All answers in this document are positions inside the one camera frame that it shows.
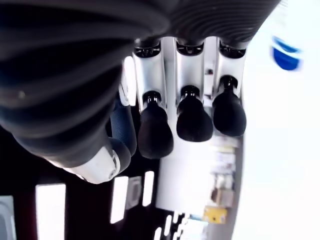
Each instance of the ceiling light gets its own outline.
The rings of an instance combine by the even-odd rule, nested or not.
[[[154,240],[160,240],[162,228],[158,227],[154,232]]]
[[[110,223],[114,224],[124,218],[129,178],[119,176],[114,179]]]
[[[179,217],[179,213],[177,211],[174,211],[173,220],[172,220],[174,224],[178,222],[178,217]]]
[[[165,227],[164,227],[164,233],[163,233],[165,236],[168,236],[168,234],[170,233],[171,220],[172,220],[172,216],[168,215],[165,220]]]
[[[142,205],[144,207],[148,206],[152,201],[154,178],[155,178],[155,173],[153,171],[147,171],[144,175],[143,199],[142,199]]]
[[[64,240],[66,185],[37,185],[35,194],[38,240]]]

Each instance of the black rubber fingertip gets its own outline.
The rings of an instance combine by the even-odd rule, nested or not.
[[[229,137],[239,137],[245,133],[247,117],[236,95],[222,93],[216,97],[212,107],[213,124],[219,132]]]

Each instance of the ribbed rubber cover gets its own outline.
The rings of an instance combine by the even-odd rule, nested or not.
[[[280,0],[182,0],[170,14],[169,36],[248,42]]]

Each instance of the white wall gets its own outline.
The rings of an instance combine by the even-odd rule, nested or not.
[[[272,25],[249,46],[242,189],[233,240],[320,239],[319,1],[296,17],[304,63],[281,70],[270,57]]]

